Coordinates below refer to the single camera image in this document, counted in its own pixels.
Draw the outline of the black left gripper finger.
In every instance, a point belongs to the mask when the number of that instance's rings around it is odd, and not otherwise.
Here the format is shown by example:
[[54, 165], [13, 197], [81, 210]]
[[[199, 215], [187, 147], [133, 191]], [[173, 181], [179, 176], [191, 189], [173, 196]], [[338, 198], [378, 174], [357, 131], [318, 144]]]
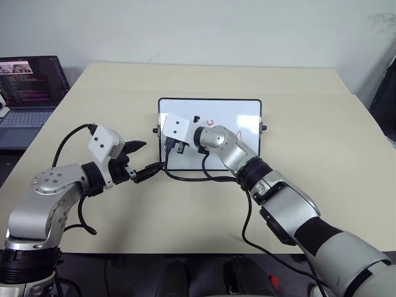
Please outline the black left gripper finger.
[[124, 144], [123, 153], [130, 154], [130, 153], [136, 152], [139, 149], [141, 149], [142, 147], [144, 147], [145, 145], [147, 145], [147, 143], [144, 141], [141, 141], [141, 140], [128, 141]]
[[131, 180], [134, 183], [138, 184], [155, 176], [161, 170], [162, 163], [152, 163], [150, 165], [147, 165], [144, 169], [140, 171], [133, 171], [133, 174], [131, 175]]

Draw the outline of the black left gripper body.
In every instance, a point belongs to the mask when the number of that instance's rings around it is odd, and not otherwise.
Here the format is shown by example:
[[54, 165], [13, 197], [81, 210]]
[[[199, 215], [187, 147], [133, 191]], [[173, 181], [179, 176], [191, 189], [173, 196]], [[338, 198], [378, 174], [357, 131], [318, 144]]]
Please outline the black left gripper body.
[[111, 159], [108, 163], [108, 169], [113, 184], [120, 184], [131, 179], [129, 170], [126, 168], [129, 163], [129, 157], [121, 152], [117, 158]]

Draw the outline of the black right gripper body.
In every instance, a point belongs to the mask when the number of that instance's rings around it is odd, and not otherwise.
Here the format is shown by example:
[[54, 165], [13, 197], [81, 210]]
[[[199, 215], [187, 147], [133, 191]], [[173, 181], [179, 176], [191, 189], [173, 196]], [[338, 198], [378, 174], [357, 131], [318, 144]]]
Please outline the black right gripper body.
[[184, 153], [184, 149], [188, 147], [189, 144], [176, 139], [171, 139], [171, 151], [175, 151], [176, 153], [182, 155]]

